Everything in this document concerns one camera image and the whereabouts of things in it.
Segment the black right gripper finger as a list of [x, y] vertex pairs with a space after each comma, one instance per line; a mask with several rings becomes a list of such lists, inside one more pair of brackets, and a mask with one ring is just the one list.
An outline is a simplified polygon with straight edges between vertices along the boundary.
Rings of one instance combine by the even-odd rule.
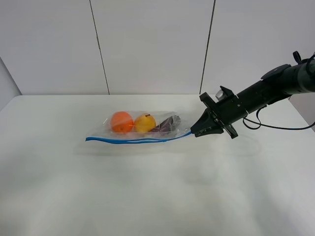
[[190, 128], [191, 132], [203, 132], [216, 127], [212, 114], [209, 110], [205, 110], [198, 121]]

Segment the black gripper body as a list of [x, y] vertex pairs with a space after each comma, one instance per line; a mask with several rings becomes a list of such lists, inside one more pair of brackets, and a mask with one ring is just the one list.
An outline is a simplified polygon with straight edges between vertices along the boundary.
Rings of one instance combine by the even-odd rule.
[[222, 101], [215, 102], [207, 93], [200, 95], [200, 100], [212, 114], [214, 122], [219, 125], [223, 131], [226, 131], [232, 139], [238, 137], [238, 133], [233, 127], [233, 123], [243, 118], [247, 111], [241, 102], [234, 95]]

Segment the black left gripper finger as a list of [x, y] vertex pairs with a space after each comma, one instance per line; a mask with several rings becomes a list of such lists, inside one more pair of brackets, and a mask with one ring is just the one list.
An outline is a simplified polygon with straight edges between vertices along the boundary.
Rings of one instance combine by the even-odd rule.
[[194, 124], [193, 125], [193, 134], [197, 137], [202, 137], [205, 135], [212, 134], [222, 134], [223, 129], [217, 124]]

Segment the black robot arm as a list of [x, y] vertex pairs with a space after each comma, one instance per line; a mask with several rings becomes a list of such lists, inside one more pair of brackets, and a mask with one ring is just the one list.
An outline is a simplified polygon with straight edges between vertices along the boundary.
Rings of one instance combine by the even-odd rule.
[[315, 90], [315, 58], [301, 59], [295, 51], [296, 65], [283, 64], [266, 73], [255, 84], [238, 94], [221, 87], [215, 102], [208, 93], [200, 95], [206, 109], [191, 127], [196, 137], [227, 132], [231, 138], [238, 136], [233, 123], [246, 120], [253, 112], [259, 113], [268, 105], [287, 99], [294, 94], [312, 93]]

